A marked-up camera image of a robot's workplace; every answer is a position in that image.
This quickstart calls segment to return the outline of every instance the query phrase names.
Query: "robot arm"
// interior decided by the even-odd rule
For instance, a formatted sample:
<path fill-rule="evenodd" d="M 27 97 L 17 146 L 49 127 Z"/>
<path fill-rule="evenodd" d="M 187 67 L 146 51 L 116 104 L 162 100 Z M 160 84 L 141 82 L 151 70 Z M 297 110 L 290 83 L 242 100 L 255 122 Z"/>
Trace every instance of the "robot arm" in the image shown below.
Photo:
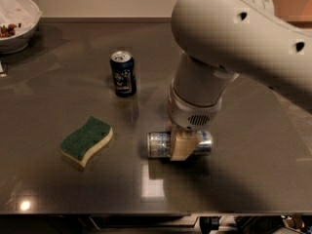
<path fill-rule="evenodd" d="M 222 92 L 239 74 L 312 108 L 312 36 L 277 19 L 272 0 L 178 0 L 172 31 L 184 50 L 168 101 L 178 129 L 207 129 Z M 173 129 L 172 147 L 177 133 Z M 172 160 L 190 154 L 172 151 Z"/>

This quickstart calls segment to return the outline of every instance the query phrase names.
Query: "table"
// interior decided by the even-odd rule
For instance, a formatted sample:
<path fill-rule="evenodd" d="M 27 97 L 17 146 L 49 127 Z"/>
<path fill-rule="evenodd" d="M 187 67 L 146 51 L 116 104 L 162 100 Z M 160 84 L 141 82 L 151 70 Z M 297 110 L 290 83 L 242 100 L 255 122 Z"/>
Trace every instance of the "table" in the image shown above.
<path fill-rule="evenodd" d="M 135 57 L 133 97 L 114 93 L 116 50 Z M 210 156 L 147 158 L 179 53 L 168 23 L 40 23 L 25 50 L 0 56 L 0 214 L 311 214 L 309 114 L 249 78 L 226 90 Z M 90 116 L 114 136 L 82 170 L 59 144 Z"/>

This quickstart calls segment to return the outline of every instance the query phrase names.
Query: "soda can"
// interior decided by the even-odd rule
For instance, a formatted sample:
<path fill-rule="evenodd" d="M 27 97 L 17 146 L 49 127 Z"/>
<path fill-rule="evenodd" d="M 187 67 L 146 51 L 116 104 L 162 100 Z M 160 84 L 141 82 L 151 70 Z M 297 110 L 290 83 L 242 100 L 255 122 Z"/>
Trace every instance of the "soda can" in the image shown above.
<path fill-rule="evenodd" d="M 118 51 L 111 55 L 110 67 L 118 97 L 128 98 L 137 91 L 135 60 L 131 53 Z"/>

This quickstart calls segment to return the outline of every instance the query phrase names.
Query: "green sponge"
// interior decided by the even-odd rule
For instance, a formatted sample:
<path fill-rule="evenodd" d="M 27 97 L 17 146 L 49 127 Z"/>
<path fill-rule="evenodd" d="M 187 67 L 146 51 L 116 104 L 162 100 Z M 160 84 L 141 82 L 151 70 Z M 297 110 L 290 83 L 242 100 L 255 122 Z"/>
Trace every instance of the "green sponge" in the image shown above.
<path fill-rule="evenodd" d="M 112 136 L 111 126 L 90 117 L 85 125 L 62 141 L 60 150 L 67 158 L 85 167 L 91 156 L 104 147 Z"/>

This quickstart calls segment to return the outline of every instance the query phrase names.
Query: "can lid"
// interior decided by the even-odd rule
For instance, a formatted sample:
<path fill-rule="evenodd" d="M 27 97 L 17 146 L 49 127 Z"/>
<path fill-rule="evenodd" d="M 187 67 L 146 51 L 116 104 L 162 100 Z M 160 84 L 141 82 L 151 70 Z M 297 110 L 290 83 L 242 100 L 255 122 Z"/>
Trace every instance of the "can lid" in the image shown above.
<path fill-rule="evenodd" d="M 120 63 L 127 62 L 131 58 L 132 58 L 132 55 L 127 51 L 118 51 L 118 52 L 115 52 L 113 55 L 111 55 L 112 60 L 116 62 L 120 62 Z"/>

